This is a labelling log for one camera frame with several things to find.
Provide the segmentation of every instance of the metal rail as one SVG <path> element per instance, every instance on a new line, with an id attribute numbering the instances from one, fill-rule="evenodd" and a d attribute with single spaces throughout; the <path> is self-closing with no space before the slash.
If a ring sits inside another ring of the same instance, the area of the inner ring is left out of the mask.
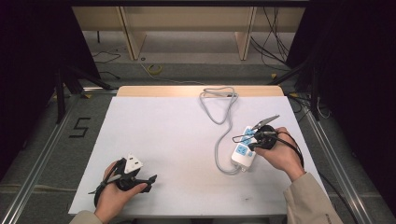
<path id="1" fill-rule="evenodd" d="M 319 121 L 316 121 L 314 116 L 309 112 L 307 114 L 309 123 L 317 136 L 320 145 L 323 149 L 326 158 L 332 167 L 335 177 L 344 192 L 346 200 L 348 201 L 353 214 L 360 224 L 374 223 L 370 214 L 368 213 L 359 193 L 353 187 L 351 180 L 349 179 L 347 173 L 341 162 L 338 160 L 337 154 L 335 153 L 329 138 L 324 132 Z"/>
<path id="2" fill-rule="evenodd" d="M 13 224 L 18 221 L 24 206 L 32 194 L 33 189 L 35 188 L 35 184 L 40 178 L 44 168 L 46 167 L 47 161 L 50 158 L 50 155 L 53 149 L 56 148 L 58 144 L 59 138 L 64 131 L 64 126 L 70 118 L 70 114 L 72 113 L 75 105 L 78 102 L 80 95 L 74 95 L 70 98 L 70 103 L 68 104 L 68 108 L 66 109 L 66 113 L 64 118 L 61 120 L 59 124 L 55 125 L 49 140 L 44 146 L 42 152 L 37 158 L 35 165 L 32 168 L 32 171 L 27 176 L 25 182 L 21 186 L 20 190 L 17 193 L 17 196 L 14 198 L 13 202 L 7 209 L 6 215 L 2 220 L 2 224 Z"/>

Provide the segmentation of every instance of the beige sleeve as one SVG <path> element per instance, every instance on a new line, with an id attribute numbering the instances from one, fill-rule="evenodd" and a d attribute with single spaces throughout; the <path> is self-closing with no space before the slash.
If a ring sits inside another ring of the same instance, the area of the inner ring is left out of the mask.
<path id="1" fill-rule="evenodd" d="M 288 204 L 288 224 L 343 223 L 311 174 L 302 175 L 295 180 L 284 195 Z"/>
<path id="2" fill-rule="evenodd" d="M 79 212 L 70 224 L 103 224 L 102 221 L 92 212 Z"/>

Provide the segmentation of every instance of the gray floor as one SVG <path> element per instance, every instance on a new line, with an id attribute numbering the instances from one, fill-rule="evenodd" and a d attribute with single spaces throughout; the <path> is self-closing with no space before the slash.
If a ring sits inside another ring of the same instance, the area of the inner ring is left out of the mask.
<path id="1" fill-rule="evenodd" d="M 100 44 L 96 43 L 96 32 L 86 32 L 85 36 L 92 53 L 103 50 L 117 52 L 121 55 L 120 58 L 111 63 L 97 64 L 99 71 L 111 72 L 120 77 L 120 79 L 115 79 L 110 74 L 102 74 L 103 81 L 112 86 L 180 85 L 149 77 L 141 67 L 141 63 L 145 66 L 153 63 L 161 64 L 163 72 L 157 78 L 199 81 L 208 85 L 262 85 L 271 80 L 271 74 L 281 75 L 284 73 L 263 65 L 260 54 L 252 48 L 249 50 L 247 60 L 241 62 L 231 33 L 148 34 L 140 60 L 134 62 L 130 61 L 125 50 L 122 34 L 101 33 Z M 254 36 L 260 40 L 265 37 L 261 34 L 255 34 Z M 286 45 L 289 46 L 292 34 L 283 34 L 282 37 L 284 37 Z M 274 41 L 269 44 L 268 48 L 272 52 L 277 52 Z M 105 62 L 112 58 L 114 56 L 105 54 L 94 57 L 99 62 Z M 266 62 L 273 66 L 282 67 L 275 61 L 266 60 Z M 282 83 L 281 87 L 284 92 L 293 90 L 294 81 L 295 79 L 291 79 Z M 86 81 L 81 81 L 81 83 L 86 87 L 94 87 Z M 77 105 L 73 108 L 69 120 L 65 124 L 59 142 L 38 179 L 35 190 L 22 210 L 18 223 L 68 223 L 72 219 L 67 214 L 68 208 L 73 201 L 79 180 L 92 153 L 93 145 L 112 96 L 114 94 L 94 93 L 90 97 L 78 99 Z M 293 101 L 290 101 L 290 104 L 295 110 L 299 108 Z M 51 99 L 37 123 L 35 131 L 28 139 L 26 149 L 20 152 L 0 184 L 1 217 L 6 213 L 20 185 L 24 183 L 30 170 L 34 167 L 36 159 L 45 147 L 52 130 L 55 128 L 56 116 L 56 99 Z M 83 138 L 70 138 L 70 135 L 81 133 L 81 131 L 73 129 L 78 118 L 91 118 L 80 123 L 89 127 L 89 130 Z M 296 118 L 299 120 L 305 141 L 318 170 L 343 194 L 328 159 L 323 153 L 320 142 L 312 130 L 308 116 L 302 111 L 296 114 Z M 364 173 L 359 161 L 352 156 L 347 140 L 336 120 L 332 117 L 321 119 L 320 125 L 329 137 L 340 162 L 353 187 L 363 200 L 373 222 L 380 224 L 396 223 L 395 217 Z M 323 183 L 341 219 L 345 223 L 353 223 L 351 215 L 337 194 L 324 180 Z M 270 218 L 271 223 L 281 223 L 282 219 L 283 217 Z M 157 220 L 157 223 L 164 223 L 164 220 Z"/>

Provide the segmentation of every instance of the metal frame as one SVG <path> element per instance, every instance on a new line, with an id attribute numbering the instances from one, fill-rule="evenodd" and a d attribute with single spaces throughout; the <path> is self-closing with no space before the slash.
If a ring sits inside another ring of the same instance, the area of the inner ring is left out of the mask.
<path id="1" fill-rule="evenodd" d="M 47 161 L 50 158 L 52 151 L 56 148 L 58 144 L 59 138 L 64 131 L 65 124 L 69 121 L 70 114 L 72 113 L 75 105 L 77 104 L 80 95 L 73 95 L 70 98 L 69 107 L 66 109 L 66 113 L 64 114 L 64 118 L 60 123 L 55 125 L 49 140 L 43 148 L 43 151 L 38 156 L 35 165 L 33 166 L 31 172 L 27 176 L 26 180 L 22 184 L 20 190 L 17 193 L 17 196 L 12 201 L 11 205 L 8 207 L 5 217 L 2 220 L 2 224 L 11 224 L 17 223 L 18 218 L 20 217 L 24 206 L 32 194 L 33 189 L 35 188 L 35 184 L 40 178 Z"/>
<path id="2" fill-rule="evenodd" d="M 316 137 L 319 140 L 321 148 L 323 149 L 323 152 L 330 166 L 332 167 L 332 171 L 334 172 L 334 175 L 337 178 L 341 190 L 344 192 L 346 200 L 348 201 L 356 219 L 359 221 L 360 224 L 374 223 L 371 215 L 366 209 L 366 206 L 361 200 L 359 193 L 356 191 L 355 187 L 353 187 L 353 184 L 349 179 L 343 165 L 338 160 L 337 154 L 335 153 L 329 138 L 324 132 L 320 121 L 317 121 L 312 113 L 307 111 L 306 107 L 304 108 L 304 112 L 308 113 L 307 116 L 309 124 L 311 125 L 312 130 L 314 131 Z"/>
<path id="3" fill-rule="evenodd" d="M 27 0 L 28 4 L 68 7 L 307 7 L 334 0 Z"/>

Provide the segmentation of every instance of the wooden edge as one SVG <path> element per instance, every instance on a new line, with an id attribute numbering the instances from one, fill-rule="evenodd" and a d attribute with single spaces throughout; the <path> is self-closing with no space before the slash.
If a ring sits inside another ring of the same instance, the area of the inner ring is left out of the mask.
<path id="1" fill-rule="evenodd" d="M 250 7 L 247 16 L 247 26 L 245 32 L 235 32 L 236 45 L 239 50 L 239 58 L 245 61 L 248 58 L 248 46 L 250 45 L 251 31 L 253 29 L 253 22 L 256 18 L 256 7 Z"/>
<path id="2" fill-rule="evenodd" d="M 191 97 L 199 96 L 205 88 L 223 88 L 225 86 L 123 86 L 117 96 L 140 97 Z M 279 86 L 233 86 L 240 96 L 283 96 Z"/>
<path id="3" fill-rule="evenodd" d="M 122 24 L 122 33 L 125 37 L 125 41 L 126 41 L 126 46 L 128 49 L 128 53 L 129 53 L 129 58 L 133 61 L 134 60 L 134 49 L 133 49 L 133 43 L 131 42 L 130 38 L 129 38 L 129 34 L 128 34 L 128 30 L 126 28 L 126 24 L 125 24 L 125 12 L 123 10 L 123 7 L 116 7 L 117 10 L 117 14 L 119 15 L 119 19 L 120 19 L 120 23 Z"/>

